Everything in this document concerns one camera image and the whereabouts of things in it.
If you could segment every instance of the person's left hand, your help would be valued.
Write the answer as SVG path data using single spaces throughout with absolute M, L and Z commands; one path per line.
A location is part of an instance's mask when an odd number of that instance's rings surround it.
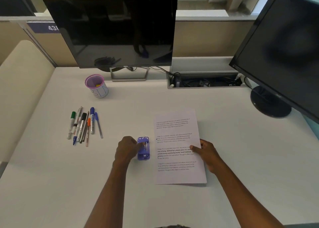
M 137 143 L 131 136 L 123 137 L 123 139 L 118 143 L 114 163 L 127 166 L 143 145 L 144 144 L 142 142 Z

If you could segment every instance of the desk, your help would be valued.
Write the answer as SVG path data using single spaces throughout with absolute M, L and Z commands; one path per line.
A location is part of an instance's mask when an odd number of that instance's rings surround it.
M 84 85 L 93 73 L 106 78 L 103 99 Z M 299 112 L 270 118 L 252 105 L 248 88 L 168 89 L 163 73 L 150 70 L 149 78 L 111 82 L 97 69 L 55 69 L 0 179 L 1 228 L 83 227 L 125 135 L 150 137 L 151 158 L 130 163 L 123 227 L 239 227 L 208 171 L 206 186 L 154 184 L 154 115 L 185 107 L 196 109 L 200 137 L 282 223 L 319 222 L 319 142 Z M 90 135 L 88 148 L 66 139 L 81 105 L 96 108 L 104 136 Z

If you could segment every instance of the person's right hand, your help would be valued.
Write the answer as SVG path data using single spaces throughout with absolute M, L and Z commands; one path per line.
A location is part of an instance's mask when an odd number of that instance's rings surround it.
M 222 162 L 213 143 L 200 139 L 201 148 L 190 145 L 189 148 L 200 155 L 202 160 L 206 163 L 210 172 L 214 173 L 216 166 Z

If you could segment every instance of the black monitor screen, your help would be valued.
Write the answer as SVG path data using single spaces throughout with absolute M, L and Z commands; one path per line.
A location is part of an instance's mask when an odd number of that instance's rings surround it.
M 177 0 L 44 0 L 80 67 L 168 66 Z
M 319 121 L 319 5 L 268 0 L 230 65 Z

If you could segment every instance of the purple rim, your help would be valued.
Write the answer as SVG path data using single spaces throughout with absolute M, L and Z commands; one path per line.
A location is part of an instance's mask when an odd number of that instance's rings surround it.
M 86 84 L 87 80 L 88 80 L 90 77 L 92 77 L 92 76 L 100 76 L 100 77 L 103 79 L 103 81 L 102 81 L 102 83 L 101 83 L 100 86 L 91 88 L 91 87 L 89 87 L 89 86 Z M 103 83 L 104 83 L 104 77 L 103 77 L 101 74 L 92 74 L 92 75 L 88 76 L 88 77 L 85 79 L 85 86 L 88 87 L 89 89 L 97 89 L 97 88 L 100 88 L 100 87 L 103 85 Z

